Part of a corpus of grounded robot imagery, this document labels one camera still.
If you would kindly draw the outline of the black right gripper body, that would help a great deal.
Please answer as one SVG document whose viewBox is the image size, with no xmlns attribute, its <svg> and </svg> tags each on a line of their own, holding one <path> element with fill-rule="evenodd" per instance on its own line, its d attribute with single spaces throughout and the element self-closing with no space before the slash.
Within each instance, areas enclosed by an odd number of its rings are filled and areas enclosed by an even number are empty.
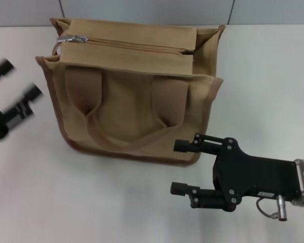
<svg viewBox="0 0 304 243">
<path fill-rule="evenodd" d="M 278 195 L 286 201 L 300 198 L 295 162 L 248 155 L 233 138 L 217 142 L 221 145 L 216 151 L 213 185 L 229 204 L 240 204 L 244 196 L 261 197 L 261 192 L 270 199 Z"/>
</svg>

